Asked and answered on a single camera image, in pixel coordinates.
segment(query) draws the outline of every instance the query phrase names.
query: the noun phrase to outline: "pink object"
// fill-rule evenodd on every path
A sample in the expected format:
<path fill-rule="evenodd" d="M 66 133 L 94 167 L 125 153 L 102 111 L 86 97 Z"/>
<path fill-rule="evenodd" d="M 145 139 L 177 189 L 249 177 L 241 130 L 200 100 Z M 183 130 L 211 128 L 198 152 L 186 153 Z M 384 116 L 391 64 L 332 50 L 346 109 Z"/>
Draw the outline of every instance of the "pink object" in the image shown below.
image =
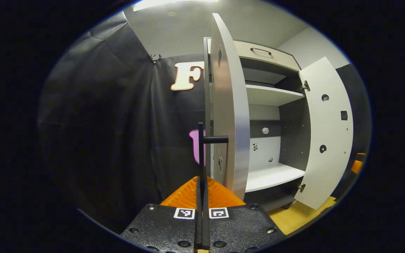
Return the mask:
<path fill-rule="evenodd" d="M 188 136 L 193 140 L 193 158 L 195 158 L 195 162 L 199 164 L 199 138 L 198 138 L 198 130 L 193 130 L 188 133 Z M 204 144 L 204 166 L 206 165 L 206 145 Z"/>

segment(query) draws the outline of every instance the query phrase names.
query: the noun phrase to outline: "ceiling light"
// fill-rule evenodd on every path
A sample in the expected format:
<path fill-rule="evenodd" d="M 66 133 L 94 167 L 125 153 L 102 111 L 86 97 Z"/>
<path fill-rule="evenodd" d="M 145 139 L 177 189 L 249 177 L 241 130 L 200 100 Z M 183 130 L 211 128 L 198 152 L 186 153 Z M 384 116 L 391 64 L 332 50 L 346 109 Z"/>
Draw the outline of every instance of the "ceiling light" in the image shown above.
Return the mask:
<path fill-rule="evenodd" d="M 206 2 L 216 3 L 218 0 L 143 0 L 134 5 L 134 12 L 148 7 L 153 7 L 162 4 L 176 3 L 176 2 Z"/>

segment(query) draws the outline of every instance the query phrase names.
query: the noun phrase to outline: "cabinet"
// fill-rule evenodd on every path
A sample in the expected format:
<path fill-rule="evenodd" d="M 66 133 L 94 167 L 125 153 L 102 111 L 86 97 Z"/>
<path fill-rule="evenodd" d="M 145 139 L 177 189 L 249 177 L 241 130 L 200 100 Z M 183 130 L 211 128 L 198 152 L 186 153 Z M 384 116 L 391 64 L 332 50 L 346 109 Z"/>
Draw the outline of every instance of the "cabinet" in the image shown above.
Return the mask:
<path fill-rule="evenodd" d="M 282 186 L 290 191 L 276 196 L 280 205 L 319 208 L 342 177 L 353 133 L 349 98 L 328 59 L 300 69 L 288 53 L 233 40 L 217 13 L 204 57 L 206 132 L 229 137 L 207 146 L 208 174 L 241 199 Z"/>

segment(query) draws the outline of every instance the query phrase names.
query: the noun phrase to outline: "ceiling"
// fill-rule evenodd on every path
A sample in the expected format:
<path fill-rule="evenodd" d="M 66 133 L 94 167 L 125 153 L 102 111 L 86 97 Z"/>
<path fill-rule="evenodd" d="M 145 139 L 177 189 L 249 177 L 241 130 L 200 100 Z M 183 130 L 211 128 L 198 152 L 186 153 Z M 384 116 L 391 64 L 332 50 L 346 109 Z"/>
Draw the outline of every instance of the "ceiling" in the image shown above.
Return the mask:
<path fill-rule="evenodd" d="M 220 14 L 234 40 L 273 48 L 309 27 L 285 10 L 259 0 L 178 2 L 137 12 L 130 6 L 124 12 L 148 53 L 156 57 L 203 53 L 203 37 L 210 37 L 212 13 Z"/>

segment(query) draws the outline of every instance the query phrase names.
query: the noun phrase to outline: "wooden floor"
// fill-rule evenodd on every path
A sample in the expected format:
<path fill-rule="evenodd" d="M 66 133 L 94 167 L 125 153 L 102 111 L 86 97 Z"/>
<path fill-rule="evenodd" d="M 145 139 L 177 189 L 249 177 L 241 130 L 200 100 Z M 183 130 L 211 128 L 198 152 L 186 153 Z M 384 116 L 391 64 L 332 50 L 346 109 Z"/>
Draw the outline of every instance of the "wooden floor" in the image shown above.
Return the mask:
<path fill-rule="evenodd" d="M 269 211 L 268 215 L 270 215 L 278 228 L 287 235 L 313 220 L 326 208 L 333 206 L 336 203 L 334 200 L 334 197 L 329 197 L 318 210 L 314 210 L 303 203 L 296 201 L 287 210 L 278 208 Z"/>

